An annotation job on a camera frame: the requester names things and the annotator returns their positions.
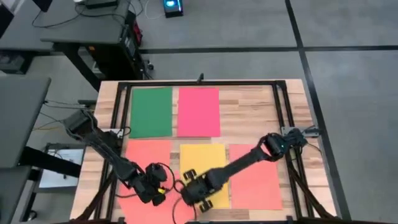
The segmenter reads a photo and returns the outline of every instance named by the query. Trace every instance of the green paper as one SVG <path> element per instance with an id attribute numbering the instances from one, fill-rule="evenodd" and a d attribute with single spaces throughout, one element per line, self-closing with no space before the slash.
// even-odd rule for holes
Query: green paper
<path id="1" fill-rule="evenodd" d="M 130 138 L 172 135 L 172 93 L 170 87 L 132 90 Z"/>

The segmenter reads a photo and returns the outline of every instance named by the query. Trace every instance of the yellow paper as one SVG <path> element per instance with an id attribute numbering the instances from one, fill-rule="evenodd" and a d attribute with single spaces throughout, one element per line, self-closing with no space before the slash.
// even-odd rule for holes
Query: yellow paper
<path id="1" fill-rule="evenodd" d="M 181 176 L 190 169 L 194 169 L 197 175 L 200 175 L 211 168 L 225 165 L 226 156 L 223 144 L 184 144 L 180 146 Z M 228 183 L 208 199 L 213 203 L 213 208 L 229 208 Z"/>

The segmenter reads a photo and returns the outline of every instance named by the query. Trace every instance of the wooden tabletop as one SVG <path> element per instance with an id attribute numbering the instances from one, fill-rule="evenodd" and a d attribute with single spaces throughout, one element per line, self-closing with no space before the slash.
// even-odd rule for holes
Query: wooden tabletop
<path id="1" fill-rule="evenodd" d="M 286 80 L 286 84 L 295 125 L 303 127 L 311 126 L 313 124 L 312 117 L 302 81 Z M 110 127 L 117 86 L 118 82 L 102 82 L 101 84 L 95 110 L 95 117 L 98 120 L 100 128 Z M 170 166 L 173 171 L 179 172 L 180 144 L 222 143 L 226 146 L 228 153 L 229 144 L 256 144 L 261 136 L 270 132 L 280 132 L 271 86 L 218 86 L 218 88 L 220 89 L 221 137 L 162 138 L 172 141 L 173 148 L 170 154 Z M 124 102 L 125 95 L 126 93 L 122 94 L 121 102 Z M 173 90 L 173 136 L 176 136 L 177 130 L 177 106 L 178 87 L 175 86 Z M 123 103 L 119 105 L 119 119 L 122 110 Z M 129 126 L 130 122 L 129 117 L 127 116 L 127 126 Z M 124 140 L 122 153 L 126 149 L 127 139 L 128 136 Z M 308 139 L 308 141 L 318 146 L 316 139 Z M 335 207 L 321 152 L 314 147 L 305 146 L 302 158 L 310 190 L 328 212 L 335 215 Z M 70 218 L 79 216 L 97 193 L 102 166 L 103 159 L 89 147 L 84 156 Z M 284 159 L 278 162 L 277 168 L 283 210 L 212 209 L 204 214 L 199 214 L 198 220 L 285 220 L 287 215 L 294 217 L 294 204 Z M 303 195 L 301 191 L 299 192 L 303 215 L 306 215 Z M 103 200 L 102 217 L 105 216 L 107 202 L 108 194 Z M 123 216 L 123 211 L 118 201 L 115 200 L 112 219 L 116 221 L 118 217 Z"/>

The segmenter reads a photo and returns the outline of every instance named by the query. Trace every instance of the pink paper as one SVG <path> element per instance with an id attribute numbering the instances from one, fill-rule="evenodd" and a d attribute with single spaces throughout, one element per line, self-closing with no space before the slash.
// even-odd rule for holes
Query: pink paper
<path id="1" fill-rule="evenodd" d="M 254 145 L 229 145 L 229 162 L 248 153 Z M 276 162 L 262 161 L 230 178 L 231 207 L 236 209 L 282 210 Z"/>
<path id="2" fill-rule="evenodd" d="M 220 136 L 217 88 L 179 88 L 177 136 Z"/>
<path id="3" fill-rule="evenodd" d="M 135 161 L 143 169 L 152 162 L 170 164 L 171 142 L 165 140 L 129 140 L 126 157 Z M 173 179 L 169 170 L 167 181 L 163 185 L 171 188 Z M 127 189 L 123 184 L 119 185 L 119 195 L 134 194 L 133 189 Z M 159 206 L 153 206 L 152 202 L 142 203 L 138 197 L 118 198 L 127 224 L 153 224 L 164 223 L 173 224 L 172 209 L 173 205 L 181 195 L 172 190 L 166 195 L 166 201 Z M 175 219 L 177 223 L 185 223 L 193 219 L 193 208 L 186 205 L 182 200 L 179 201 L 175 209 Z"/>

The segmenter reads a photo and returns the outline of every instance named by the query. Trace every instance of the dark gray desk surface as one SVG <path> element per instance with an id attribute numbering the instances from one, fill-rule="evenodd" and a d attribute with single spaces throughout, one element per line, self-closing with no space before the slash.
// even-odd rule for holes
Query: dark gray desk surface
<path id="1" fill-rule="evenodd" d="M 49 78 L 0 78 L 0 169 L 18 164 L 49 85 Z"/>
<path id="2" fill-rule="evenodd" d="M 42 28 L 32 26 L 40 9 L 32 0 L 25 1 L 0 39 L 0 50 L 51 51 L 53 43 L 42 42 Z"/>
<path id="3" fill-rule="evenodd" d="M 11 222 L 30 169 L 30 166 L 0 169 L 0 224 Z"/>
<path id="4" fill-rule="evenodd" d="M 103 15 L 113 13 L 126 17 L 128 9 L 129 0 L 119 0 L 117 8 L 85 9 L 84 14 Z M 78 6 L 75 10 L 75 3 L 72 0 L 53 0 L 49 11 L 39 16 L 37 24 L 47 25 L 62 22 L 73 18 L 77 15 L 76 11 L 80 12 L 81 10 L 83 10 L 83 6 Z M 79 16 L 64 25 L 45 29 L 41 35 L 41 40 L 61 43 L 117 44 L 123 23 L 123 18 L 120 16 L 95 18 Z"/>

